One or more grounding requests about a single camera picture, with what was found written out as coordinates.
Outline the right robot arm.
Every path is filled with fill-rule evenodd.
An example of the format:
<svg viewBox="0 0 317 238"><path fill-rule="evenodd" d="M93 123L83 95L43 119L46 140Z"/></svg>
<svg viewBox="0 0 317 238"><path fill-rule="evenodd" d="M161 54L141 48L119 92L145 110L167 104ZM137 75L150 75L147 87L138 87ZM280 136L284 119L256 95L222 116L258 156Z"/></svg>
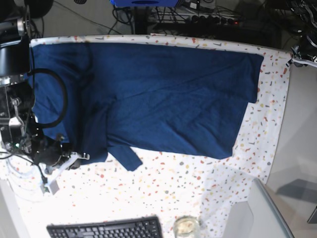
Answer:
<svg viewBox="0 0 317 238"><path fill-rule="evenodd" d="M80 156L71 151L64 136L54 139L43 130L59 125L66 115L68 95L58 74L36 68L30 42L37 27L34 18L44 17L51 9L51 0L2 0L0 2L0 135L6 158L26 155L32 164L45 164L54 169L77 169ZM62 109L54 121L38 123L32 108L35 105L35 76L51 76L61 88Z"/></svg>

